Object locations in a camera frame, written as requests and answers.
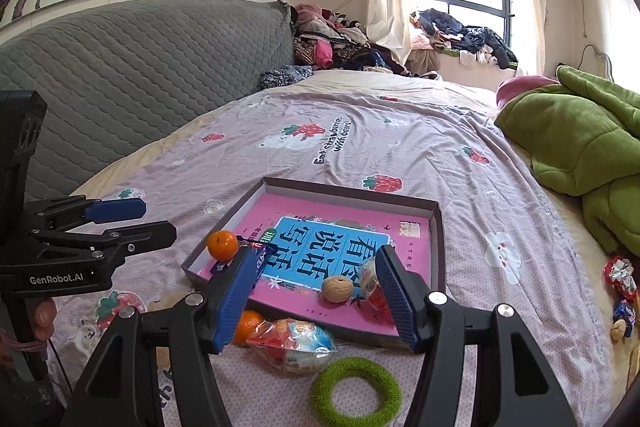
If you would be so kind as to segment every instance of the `blue gripper pad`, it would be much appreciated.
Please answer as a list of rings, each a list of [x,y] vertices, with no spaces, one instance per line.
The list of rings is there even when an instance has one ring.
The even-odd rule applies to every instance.
[[[145,214],[146,203],[140,198],[96,201],[84,211],[84,217],[98,224],[140,219]]]
[[[255,250],[249,249],[242,259],[233,261],[232,264],[236,263],[240,266],[234,267],[236,268],[235,276],[229,282],[216,314],[218,323],[215,325],[216,333],[211,340],[214,354],[220,353],[222,348],[233,340],[246,300],[249,298],[249,292],[255,283],[257,273]]]
[[[420,335],[417,317],[426,316],[424,295],[414,285],[414,278],[404,269],[396,252],[381,247],[376,252],[376,276],[402,341],[416,353]]]

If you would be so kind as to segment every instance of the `green ring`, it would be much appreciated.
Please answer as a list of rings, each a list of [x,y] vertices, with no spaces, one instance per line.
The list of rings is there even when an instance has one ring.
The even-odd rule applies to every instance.
[[[382,407],[368,416],[346,416],[335,410],[332,394],[336,384],[349,377],[368,381],[382,399]],[[396,417],[402,392],[395,377],[384,367],[361,357],[338,360],[320,373],[311,387],[311,403],[318,418],[331,427],[382,427]]]

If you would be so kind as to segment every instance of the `green plush blanket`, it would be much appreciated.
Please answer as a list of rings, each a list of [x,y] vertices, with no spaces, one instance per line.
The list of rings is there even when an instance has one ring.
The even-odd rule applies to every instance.
[[[560,85],[509,102],[495,123],[531,155],[541,185],[582,197],[584,222],[607,253],[640,255],[640,95],[558,68]]]

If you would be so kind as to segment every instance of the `orange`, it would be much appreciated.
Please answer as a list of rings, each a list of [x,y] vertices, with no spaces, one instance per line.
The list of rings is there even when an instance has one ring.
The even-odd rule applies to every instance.
[[[218,230],[207,239],[209,253],[214,259],[223,263],[233,259],[239,248],[236,234],[228,230]]]
[[[238,344],[238,346],[246,346],[246,340],[249,335],[252,334],[263,322],[264,317],[262,317],[258,312],[244,310],[240,317],[240,322],[238,322],[238,327],[236,328],[234,344]]]

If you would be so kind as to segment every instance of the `headboard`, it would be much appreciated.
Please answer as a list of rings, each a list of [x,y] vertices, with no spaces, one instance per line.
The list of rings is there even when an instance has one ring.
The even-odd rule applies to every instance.
[[[281,1],[134,0],[41,24],[0,45],[0,89],[49,105],[27,198],[68,195],[96,172],[292,64]]]

